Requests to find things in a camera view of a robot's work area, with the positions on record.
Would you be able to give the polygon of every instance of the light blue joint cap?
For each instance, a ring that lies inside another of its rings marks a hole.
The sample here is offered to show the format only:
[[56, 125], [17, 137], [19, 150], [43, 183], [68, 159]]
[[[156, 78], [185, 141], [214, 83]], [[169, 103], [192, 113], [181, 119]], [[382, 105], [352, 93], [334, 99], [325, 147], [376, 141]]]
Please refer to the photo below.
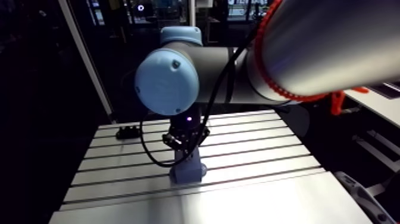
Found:
[[137, 68], [135, 90], [148, 109], [172, 116], [184, 112], [196, 101], [199, 78], [183, 54], [161, 48], [151, 52]]
[[185, 41], [203, 46], [201, 30], [194, 26], [168, 26], [161, 29], [161, 44]]

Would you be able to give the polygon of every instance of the led light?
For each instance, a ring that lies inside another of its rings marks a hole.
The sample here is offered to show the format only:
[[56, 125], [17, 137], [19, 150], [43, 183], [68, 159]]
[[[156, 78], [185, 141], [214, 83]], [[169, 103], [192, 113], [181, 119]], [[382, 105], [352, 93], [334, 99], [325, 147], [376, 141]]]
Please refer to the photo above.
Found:
[[137, 10], [139, 11], [143, 11], [145, 9], [145, 7], [143, 5], [138, 5], [137, 6]]

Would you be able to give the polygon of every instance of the screw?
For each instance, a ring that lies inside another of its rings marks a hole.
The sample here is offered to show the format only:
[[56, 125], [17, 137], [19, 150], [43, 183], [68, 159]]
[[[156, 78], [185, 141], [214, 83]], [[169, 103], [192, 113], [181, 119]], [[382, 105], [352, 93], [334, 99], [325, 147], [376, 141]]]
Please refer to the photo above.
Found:
[[179, 66], [180, 66], [180, 62], [179, 61], [177, 61], [177, 60], [173, 60], [172, 61], [172, 67], [174, 69], [177, 69]]

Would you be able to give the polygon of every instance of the aluminum table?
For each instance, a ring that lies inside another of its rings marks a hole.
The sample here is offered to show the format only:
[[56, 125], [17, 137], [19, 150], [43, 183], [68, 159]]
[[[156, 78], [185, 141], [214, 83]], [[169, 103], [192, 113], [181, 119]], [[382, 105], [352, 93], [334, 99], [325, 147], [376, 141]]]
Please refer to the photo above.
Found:
[[[207, 174], [186, 185], [171, 183], [139, 139], [115, 138], [127, 125], [137, 123], [99, 127], [50, 223], [371, 223], [273, 110], [210, 116], [199, 147]], [[168, 127], [143, 125], [162, 161], [173, 159], [161, 142]]]

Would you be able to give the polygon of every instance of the black cable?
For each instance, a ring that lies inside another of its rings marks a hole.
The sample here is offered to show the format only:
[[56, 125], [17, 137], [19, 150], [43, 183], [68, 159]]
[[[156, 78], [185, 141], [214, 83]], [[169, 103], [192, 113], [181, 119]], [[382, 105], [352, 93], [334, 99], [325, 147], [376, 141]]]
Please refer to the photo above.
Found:
[[158, 166], [161, 167], [173, 167], [176, 166], [180, 163], [182, 163], [183, 161], [185, 161], [191, 154], [192, 152], [195, 150], [196, 146], [199, 144], [201, 136], [203, 134], [203, 131], [205, 129], [205, 126], [207, 124], [208, 118], [210, 116], [210, 112], [211, 112], [211, 108], [213, 107], [215, 98], [217, 97], [218, 94], [218, 90], [220, 89], [220, 86], [222, 84], [222, 81], [225, 78], [225, 75], [227, 74], [227, 72], [229, 71], [229, 69], [231, 68], [231, 66], [233, 66], [235, 64], [236, 59], [240, 56], [240, 54], [244, 51], [244, 49], [246, 49], [246, 47], [251, 43], [251, 41], [254, 39], [256, 33], [258, 30], [258, 25], [251, 30], [250, 34], [247, 36], [247, 38], [243, 41], [243, 43], [237, 48], [237, 50], [235, 51], [235, 53], [229, 58], [229, 61], [226, 63], [224, 69], [222, 69], [220, 75], [218, 76], [217, 81], [215, 82], [214, 88], [212, 89], [212, 93], [210, 96], [210, 100], [208, 101], [207, 104], [207, 109], [205, 110], [205, 114], [204, 114], [204, 118], [203, 118], [203, 122], [201, 123], [201, 127], [200, 130], [198, 132], [198, 134], [196, 135], [195, 138], [195, 144], [193, 146], [193, 148], [189, 149], [187, 151], [187, 154], [185, 154], [182, 158], [180, 158], [179, 160], [173, 162], [173, 163], [162, 163], [158, 160], [156, 160], [151, 153], [149, 152], [149, 150], [146, 147], [145, 141], [143, 139], [143, 120], [144, 118], [140, 121], [139, 123], [139, 130], [140, 130], [140, 142], [142, 143], [143, 149], [145, 150], [147, 156], [150, 158], [150, 160], [155, 163]]

